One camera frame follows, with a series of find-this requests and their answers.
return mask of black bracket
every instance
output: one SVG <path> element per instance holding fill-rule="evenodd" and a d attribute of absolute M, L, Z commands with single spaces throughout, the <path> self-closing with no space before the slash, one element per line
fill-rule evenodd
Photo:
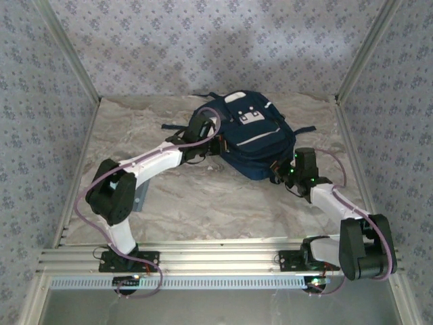
<path fill-rule="evenodd" d="M 317 261 L 311 252 L 311 242 L 315 239 L 327 238 L 328 236 L 317 236 L 305 238 L 302 241 L 299 251 L 279 251 L 279 269 L 281 272 L 316 271 L 323 272 L 330 266 L 332 271 L 339 271 L 340 268 L 324 261 Z"/>
<path fill-rule="evenodd" d="M 301 251 L 279 251 L 279 270 L 281 272 L 309 271 Z"/>
<path fill-rule="evenodd" d="M 130 256 L 138 259 L 146 259 L 159 265 L 160 252 L 158 251 L 133 251 Z M 140 262 L 131 261 L 117 255 L 111 249 L 103 252 L 99 262 L 99 272 L 101 273 L 156 273 L 156 269 L 151 266 Z"/>

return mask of robotic arm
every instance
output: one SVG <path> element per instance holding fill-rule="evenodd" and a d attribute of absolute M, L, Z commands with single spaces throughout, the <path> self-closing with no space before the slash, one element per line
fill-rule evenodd
<path fill-rule="evenodd" d="M 214 133 L 215 121 L 215 118 L 198 114 L 186 129 L 176 132 L 155 149 L 128 160 L 115 162 L 107 159 L 100 164 L 93 181 L 116 167 L 130 165 L 99 182 L 86 195 L 92 211 L 105 219 L 106 231 L 120 252 L 134 255 L 138 250 L 129 225 L 129 215 L 139 201 L 136 192 L 142 190 L 153 176 L 182 165 L 197 155 L 205 156 L 210 142 L 199 146 L 186 145 L 210 137 Z"/>
<path fill-rule="evenodd" d="M 286 160 L 271 166 L 287 187 L 296 186 L 301 197 L 330 217 L 341 219 L 339 240 L 329 236 L 306 238 L 301 250 L 306 265 L 317 261 L 341 267 L 349 280 L 385 278 L 397 269 L 387 218 L 371 215 L 345 198 L 326 177 L 319 176 L 315 151 L 295 150 L 295 165 Z"/>
<path fill-rule="evenodd" d="M 94 180 L 116 167 L 132 163 L 99 182 L 86 195 L 92 211 L 105 219 L 106 231 L 121 253 L 135 256 L 138 252 L 129 225 L 129 214 L 137 204 L 136 192 L 153 176 L 182 165 L 197 155 L 205 156 L 209 151 L 213 152 L 214 146 L 223 145 L 218 141 L 218 137 L 215 137 L 211 142 L 199 146 L 182 147 L 212 135 L 213 125 L 214 120 L 211 118 L 197 115 L 188 128 L 181 130 L 181 137 L 181 132 L 177 132 L 145 154 L 120 162 L 107 159 L 99 166 Z M 142 162 L 134 163 L 145 156 L 147 158 Z M 304 240 L 301 251 L 306 265 L 318 261 L 331 263 L 341 267 L 350 280 L 382 276 L 389 273 L 389 265 L 392 268 L 390 273 L 396 271 L 392 236 L 385 216 L 370 215 L 354 206 L 336 190 L 328 178 L 320 177 L 314 149 L 297 149 L 295 166 L 292 166 L 289 160 L 283 160 L 275 162 L 271 169 L 287 187 L 296 186 L 299 195 L 309 203 L 319 207 L 330 217 L 339 217 L 342 220 L 339 241 L 329 236 Z M 368 219 L 374 223 L 373 227 L 367 222 Z"/>

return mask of navy blue backpack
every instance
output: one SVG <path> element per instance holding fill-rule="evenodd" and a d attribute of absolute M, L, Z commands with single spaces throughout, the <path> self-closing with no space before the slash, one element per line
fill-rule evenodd
<path fill-rule="evenodd" d="M 202 107 L 214 108 L 221 117 L 219 141 L 224 143 L 219 154 L 242 175 L 252 180 L 269 178 L 273 183 L 271 165 L 283 158 L 292 161 L 296 135 L 314 131 L 303 127 L 292 131 L 276 107 L 264 95 L 255 91 L 234 91 L 226 96 L 215 93 L 200 95 L 214 99 Z M 163 125 L 163 129 L 180 128 Z"/>

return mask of patterned wallpaper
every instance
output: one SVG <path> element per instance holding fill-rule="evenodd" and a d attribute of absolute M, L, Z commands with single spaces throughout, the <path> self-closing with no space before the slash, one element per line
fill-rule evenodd
<path fill-rule="evenodd" d="M 376 207 L 433 324 L 433 2 L 404 1 L 345 108 Z"/>
<path fill-rule="evenodd" d="M 98 93 L 336 93 L 383 0 L 51 0 Z"/>
<path fill-rule="evenodd" d="M 0 324 L 51 245 L 93 103 L 32 2 L 0 2 Z"/>

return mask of table surface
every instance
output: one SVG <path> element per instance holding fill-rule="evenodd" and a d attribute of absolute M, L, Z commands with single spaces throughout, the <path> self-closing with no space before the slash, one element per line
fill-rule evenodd
<path fill-rule="evenodd" d="M 296 147 L 334 152 L 348 175 L 342 193 L 363 207 L 338 131 L 334 101 L 299 93 L 266 96 L 293 129 L 316 126 L 315 132 L 297 137 Z M 185 125 L 193 110 L 204 102 L 194 96 L 103 98 L 89 140 L 80 190 L 91 183 L 102 160 L 122 160 L 155 148 L 173 134 L 162 130 L 162 123 Z M 331 157 L 317 153 L 317 165 L 321 176 L 342 182 L 342 172 Z M 79 208 L 90 220 L 103 224 L 86 202 L 82 201 Z M 213 156 L 198 165 L 182 165 L 152 178 L 143 210 L 131 213 L 130 223 L 136 241 L 149 242 L 338 234 L 340 220 L 291 195 L 283 186 L 245 178 Z M 102 236 L 73 213 L 66 244 L 102 243 Z"/>

